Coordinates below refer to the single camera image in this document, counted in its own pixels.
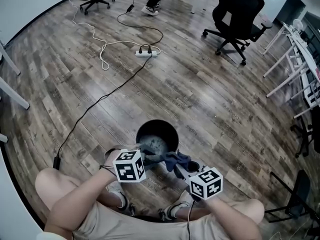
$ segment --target white power strip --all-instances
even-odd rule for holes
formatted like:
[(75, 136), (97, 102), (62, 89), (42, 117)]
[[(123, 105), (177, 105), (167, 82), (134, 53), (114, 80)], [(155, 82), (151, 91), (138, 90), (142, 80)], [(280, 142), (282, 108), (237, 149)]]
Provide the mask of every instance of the white power strip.
[[(139, 51), (137, 50), (135, 52), (135, 56), (137, 56), (137, 57), (150, 57), (151, 54), (148, 53), (147, 50), (143, 50), (142, 53), (139, 53)], [(158, 57), (158, 52), (156, 50), (152, 51), (152, 57)]]

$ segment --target wooden floor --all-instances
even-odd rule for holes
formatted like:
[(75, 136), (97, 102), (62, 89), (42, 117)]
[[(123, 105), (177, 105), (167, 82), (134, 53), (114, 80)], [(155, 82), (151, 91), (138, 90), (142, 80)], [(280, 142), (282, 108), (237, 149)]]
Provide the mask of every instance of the wooden floor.
[[(287, 45), (272, 48), (265, 57), (261, 54), (279, 28), (274, 26), (247, 47), (247, 66), (243, 67), (231, 45), (221, 56), (215, 55), (223, 39), (211, 34), (202, 38), (204, 28), (215, 28), (212, 10), (218, 0), (196, 14), (190, 13), (192, 1), (162, 0), (160, 14), (150, 17), (141, 13), (147, 0), (135, 0), (133, 11), (120, 18), (127, 24), (159, 28), (164, 34), (157, 44), (162, 53), (83, 118), (62, 149), (61, 171), (88, 179), (103, 163), (106, 150), (116, 144), (133, 144), (143, 123), (162, 119), (178, 131), (182, 153), (223, 174), (224, 200), (257, 198), (266, 209), (286, 205), (288, 193), (269, 173), (275, 172), (293, 187), (298, 171), (305, 169), (312, 179), (308, 201), (315, 207), (319, 202), (319, 156), (312, 148), (309, 157), (296, 159), (299, 142), (289, 130), (304, 103), (301, 97), (295, 103), (286, 100), (299, 86), (285, 87), (266, 98), (288, 75), (283, 64), (263, 78)], [(157, 31), (117, 22), (131, 3), (116, 0), (111, 9), (99, 4), (87, 16), (79, 12), (75, 21), (94, 25), (97, 37), (107, 42), (155, 42), (160, 37)], [(0, 69), (1, 77), (30, 103), (26, 111), (2, 94), (0, 128), (9, 138), (5, 148), (14, 174), (44, 222), (48, 210), (35, 191), (37, 173), (53, 165), (59, 146), (86, 108), (121, 85), (145, 61), (135, 57), (138, 48), (132, 44), (110, 45), (103, 53), (110, 69), (103, 71), (99, 60), (103, 43), (92, 39), (90, 27), (73, 24), (74, 13), (69, 2), (64, 2), (11, 42), (7, 50), (21, 69), (20, 76), (7, 63)], [(175, 201), (184, 183), (161, 167), (147, 176), (140, 184), (126, 184), (125, 190), (141, 213), (155, 214)], [(288, 239), (305, 221), (269, 224), (264, 220), (260, 227), (266, 240), (277, 231)], [(293, 239), (300, 239), (309, 225)]]

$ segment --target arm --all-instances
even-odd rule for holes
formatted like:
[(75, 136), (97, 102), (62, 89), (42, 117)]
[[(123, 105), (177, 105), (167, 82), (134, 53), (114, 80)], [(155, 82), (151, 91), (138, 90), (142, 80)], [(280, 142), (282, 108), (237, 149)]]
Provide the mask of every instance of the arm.
[(256, 223), (217, 197), (205, 201), (232, 240), (262, 240)]
[(100, 169), (90, 179), (54, 204), (44, 231), (71, 240), (72, 232), (81, 225), (100, 193), (116, 180), (117, 177), (111, 172)]

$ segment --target shoe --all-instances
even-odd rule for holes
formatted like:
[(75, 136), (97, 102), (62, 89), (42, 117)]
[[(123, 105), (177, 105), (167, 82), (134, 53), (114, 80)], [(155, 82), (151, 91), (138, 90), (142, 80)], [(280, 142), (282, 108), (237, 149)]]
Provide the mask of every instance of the shoe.
[(109, 193), (112, 193), (116, 195), (118, 198), (121, 199), (122, 202), (122, 207), (117, 207), (119, 211), (125, 211), (129, 208), (130, 202), (128, 198), (125, 195), (125, 192), (123, 188), (121, 187), (121, 184), (118, 181), (114, 181), (110, 183), (106, 189), (108, 190)]
[(157, 16), (159, 12), (154, 7), (145, 6), (141, 10), (145, 14), (149, 14), (151, 16)]
[(159, 3), (157, 3), (153, 8), (156, 9), (156, 10), (160, 10), (161, 9), (161, 5)]
[(176, 212), (183, 207), (191, 207), (193, 202), (191, 195), (186, 190), (183, 191), (177, 201), (164, 209), (165, 218), (169, 221), (176, 219)]

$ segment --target shorts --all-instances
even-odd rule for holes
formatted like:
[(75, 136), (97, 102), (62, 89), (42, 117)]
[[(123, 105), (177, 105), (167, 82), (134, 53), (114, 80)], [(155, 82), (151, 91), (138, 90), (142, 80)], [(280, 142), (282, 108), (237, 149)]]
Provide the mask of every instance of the shorts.
[[(189, 223), (192, 240), (229, 240), (213, 215)], [(74, 232), (89, 240), (189, 240), (187, 222), (155, 223), (130, 217), (95, 202)]]

